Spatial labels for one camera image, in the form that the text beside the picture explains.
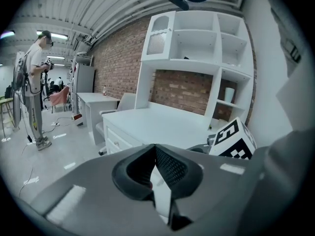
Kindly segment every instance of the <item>gray chair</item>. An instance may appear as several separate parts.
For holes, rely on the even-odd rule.
[[[136,94],[135,93],[127,93],[126,92],[126,93],[124,93],[122,99],[120,100],[120,103],[119,103],[117,109],[100,111],[99,115],[102,116],[103,114],[108,114],[108,113],[113,113],[113,112],[120,112],[120,111],[124,111],[124,110],[134,109],[135,101],[136,101]],[[101,134],[101,136],[104,137],[104,140],[105,140],[104,124],[103,124],[103,122],[102,121],[99,122],[95,126],[95,128]],[[99,155],[104,155],[105,152],[106,152],[106,146],[103,147],[99,151]]]

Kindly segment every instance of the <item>gray floor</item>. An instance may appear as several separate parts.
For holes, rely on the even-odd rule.
[[[71,116],[72,112],[64,112],[62,105],[54,109],[53,113],[49,108],[48,111],[42,112],[43,130],[52,130],[51,123],[57,118]],[[27,120],[28,118],[26,118],[27,129],[31,135]],[[52,145],[42,151],[38,151],[34,144],[26,146],[28,140],[23,120],[19,125],[20,130],[12,130],[9,124],[5,128],[6,138],[10,139],[0,142],[0,172],[12,195],[19,196],[24,181],[38,177],[37,182],[26,184],[21,191],[20,198],[27,203],[30,203],[45,187],[78,165],[99,157],[98,151],[104,145],[94,145],[88,135],[87,127],[78,127],[72,124],[71,119],[62,118],[58,122],[60,126],[45,134]],[[64,166],[71,163],[75,163],[75,166],[66,170]]]

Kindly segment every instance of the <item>gray pants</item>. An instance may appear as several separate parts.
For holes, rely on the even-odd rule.
[[[25,106],[29,113],[31,131],[34,135],[35,141],[39,143],[43,139],[40,94],[30,97],[25,96]]]

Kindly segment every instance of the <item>backpack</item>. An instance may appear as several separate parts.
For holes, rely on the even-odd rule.
[[[26,70],[26,59],[30,52],[27,52],[24,56],[21,53],[18,62],[14,66],[13,72],[13,91],[18,91],[21,87],[25,85],[26,77],[27,77],[27,70]]]

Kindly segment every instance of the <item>ceiling light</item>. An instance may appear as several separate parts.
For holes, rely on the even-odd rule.
[[[38,31],[36,32],[37,35],[40,35],[41,33],[42,33],[41,30],[38,30]],[[57,34],[57,33],[52,33],[52,32],[51,32],[51,36],[52,36],[52,37],[61,38],[61,39],[66,39],[66,40],[68,39],[68,36],[67,36],[67,35]]]
[[[57,57],[57,56],[47,56],[50,59],[64,59],[64,57]]]
[[[5,37],[10,37],[10,36],[14,36],[14,31],[10,30],[10,31],[5,31],[1,34],[0,39],[3,39]]]

